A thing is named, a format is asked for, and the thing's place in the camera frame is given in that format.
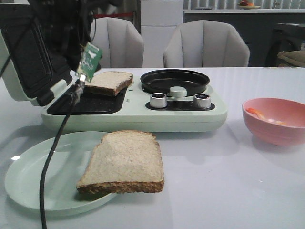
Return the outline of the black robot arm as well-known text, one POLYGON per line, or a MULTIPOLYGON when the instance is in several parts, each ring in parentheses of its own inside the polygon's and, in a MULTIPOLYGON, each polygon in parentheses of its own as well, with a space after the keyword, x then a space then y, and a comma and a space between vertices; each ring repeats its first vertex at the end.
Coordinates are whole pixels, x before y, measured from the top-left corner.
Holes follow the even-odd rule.
POLYGON ((30 0, 44 40, 59 53, 72 70, 77 70, 84 47, 91 42, 93 11, 101 0, 30 0))

